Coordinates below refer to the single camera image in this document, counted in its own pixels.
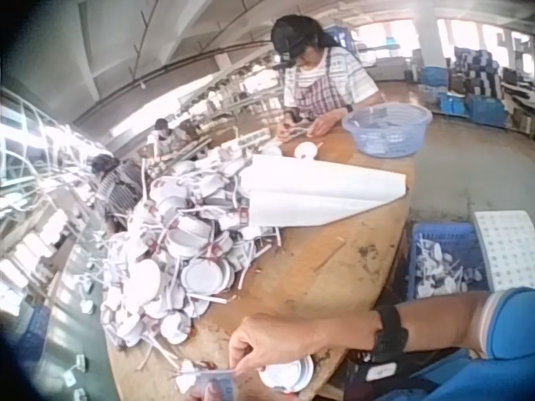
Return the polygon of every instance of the blue shirt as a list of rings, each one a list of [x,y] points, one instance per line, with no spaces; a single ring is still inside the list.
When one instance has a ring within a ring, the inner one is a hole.
[[[440,385],[432,393],[398,390],[380,401],[535,400],[535,290],[515,288],[492,294],[481,314],[485,359],[452,354],[416,377]]]

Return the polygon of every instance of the black watch strap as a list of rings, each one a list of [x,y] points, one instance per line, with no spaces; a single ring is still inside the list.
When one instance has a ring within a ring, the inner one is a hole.
[[[373,357],[375,362],[386,362],[403,353],[409,332],[401,326],[400,313],[394,305],[381,305],[375,311],[383,328],[375,334]]]

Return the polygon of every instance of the white paper sheet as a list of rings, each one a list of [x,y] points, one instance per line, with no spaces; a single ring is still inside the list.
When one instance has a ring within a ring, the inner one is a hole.
[[[316,160],[254,155],[249,224],[320,226],[405,194],[405,175]]]

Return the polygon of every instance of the clear plastic basket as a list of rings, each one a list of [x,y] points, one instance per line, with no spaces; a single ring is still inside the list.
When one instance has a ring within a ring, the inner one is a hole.
[[[342,120],[359,150],[373,157],[396,158],[413,155],[424,143],[431,112],[402,103],[378,104],[357,109]]]

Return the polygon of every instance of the blue sleeve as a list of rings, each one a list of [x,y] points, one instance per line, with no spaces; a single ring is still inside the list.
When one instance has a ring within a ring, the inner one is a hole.
[[[535,354],[535,290],[513,288],[492,294],[483,308],[480,339],[489,358]]]

